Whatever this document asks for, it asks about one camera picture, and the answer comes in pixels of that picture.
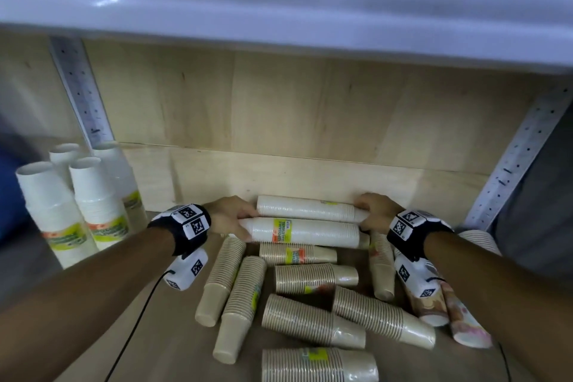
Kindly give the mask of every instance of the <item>forearm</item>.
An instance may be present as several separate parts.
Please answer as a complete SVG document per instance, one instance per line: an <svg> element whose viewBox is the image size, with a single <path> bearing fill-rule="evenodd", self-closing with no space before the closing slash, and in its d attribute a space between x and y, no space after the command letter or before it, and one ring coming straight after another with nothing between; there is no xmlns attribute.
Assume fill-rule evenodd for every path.
<svg viewBox="0 0 573 382"><path fill-rule="evenodd" d="M0 314L0 380L52 381L173 260L174 240L150 228L41 284Z"/></svg>
<svg viewBox="0 0 573 382"><path fill-rule="evenodd" d="M554 283L452 233L426 256L477 320L541 380L564 380L573 356L573 299Z"/></svg>

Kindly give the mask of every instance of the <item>wire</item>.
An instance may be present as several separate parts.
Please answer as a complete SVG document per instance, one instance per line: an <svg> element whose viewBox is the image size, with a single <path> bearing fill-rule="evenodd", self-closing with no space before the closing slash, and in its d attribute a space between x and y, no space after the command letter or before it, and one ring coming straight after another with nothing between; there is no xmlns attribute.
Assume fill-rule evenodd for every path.
<svg viewBox="0 0 573 382"><path fill-rule="evenodd" d="M507 358L505 357L505 352L503 351L503 347L501 347L501 343L499 341L497 343L500 345L500 352L501 355L503 356L503 361L505 363L505 371L507 372L507 382L511 382L511 373L509 372L509 365L507 363Z"/></svg>
<svg viewBox="0 0 573 382"><path fill-rule="evenodd" d="M113 363L113 366L111 367L110 372L108 373L107 377L105 378L105 382L108 382L110 380L113 371L115 370L116 366L118 365L119 360L121 359L121 356L123 355L123 352L125 352L127 345L130 343L131 337L133 337L133 334L135 333L135 330L137 329L137 327L139 325L139 321L141 320L141 316L143 316L143 313L145 312L145 310L147 308L147 304L149 303L149 301L151 300L151 297L153 296L153 292L155 291L155 289L157 288L157 286L159 285L159 283L161 282L163 277L165 275L167 275L168 273L173 274L175 272L173 270L168 270L168 271L164 272L163 275L161 275L159 277L159 279L157 280L157 282L155 283L155 285L151 289L151 293L149 293L149 296L147 297L147 300L145 301L145 305L143 305L143 308L141 309L141 313L139 313L139 317L138 317L137 321L135 322L133 329L131 330L131 334L129 337L127 337L127 340L125 341L125 344L123 345L123 348L121 349L121 352L119 352L119 355L116 358L115 362Z"/></svg>

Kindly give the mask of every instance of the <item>person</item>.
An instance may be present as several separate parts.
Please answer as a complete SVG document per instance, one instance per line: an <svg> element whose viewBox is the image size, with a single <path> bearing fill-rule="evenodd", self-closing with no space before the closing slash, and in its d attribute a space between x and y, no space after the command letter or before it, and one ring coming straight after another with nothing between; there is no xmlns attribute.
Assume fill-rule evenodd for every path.
<svg viewBox="0 0 573 382"><path fill-rule="evenodd" d="M375 193L363 194L355 205L370 212L361 224L364 231L390 233L389 238L392 221L405 210ZM257 212L239 197L192 208L211 232L250 240L238 219L255 217ZM113 324L147 283L165 272L176 255L200 246L204 242L201 226L191 233L201 238L185 238L179 225L189 224L185 221L190 216L172 220L174 215L176 211L165 212L146 230L68 268L4 310L0 380L54 380ZM393 239L409 258L429 259L483 327L537 378L570 380L573 299L567 293L451 231L420 235L401 242ZM66 317L61 317L62 309Z"/></svg>

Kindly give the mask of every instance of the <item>wristband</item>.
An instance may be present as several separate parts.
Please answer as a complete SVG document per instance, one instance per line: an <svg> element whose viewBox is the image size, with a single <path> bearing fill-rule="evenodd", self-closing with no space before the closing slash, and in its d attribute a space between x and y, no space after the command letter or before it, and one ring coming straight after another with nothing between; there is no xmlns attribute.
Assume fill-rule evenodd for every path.
<svg viewBox="0 0 573 382"><path fill-rule="evenodd" d="M147 228L163 228L175 239L173 256L191 254L207 241L211 216L201 205L176 205L155 216Z"/></svg>
<svg viewBox="0 0 573 382"><path fill-rule="evenodd" d="M443 220L422 210L405 210L390 223L388 241L410 261L427 258L424 241L428 234L438 231L453 232Z"/></svg>

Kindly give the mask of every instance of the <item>hand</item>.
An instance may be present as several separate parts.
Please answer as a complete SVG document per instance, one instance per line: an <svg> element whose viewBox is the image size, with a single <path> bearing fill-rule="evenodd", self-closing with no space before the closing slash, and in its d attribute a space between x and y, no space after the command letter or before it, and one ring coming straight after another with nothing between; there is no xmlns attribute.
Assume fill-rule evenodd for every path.
<svg viewBox="0 0 573 382"><path fill-rule="evenodd" d="M203 207L211 216L211 231L235 234L242 241L251 241L249 232L239 224L239 219L258 216L257 210L238 196L227 196Z"/></svg>
<svg viewBox="0 0 573 382"><path fill-rule="evenodd" d="M394 216L405 210L386 195L378 193L364 193L356 198L354 205L370 212L369 217L362 221L360 227L364 231L373 230L382 234L388 234Z"/></svg>

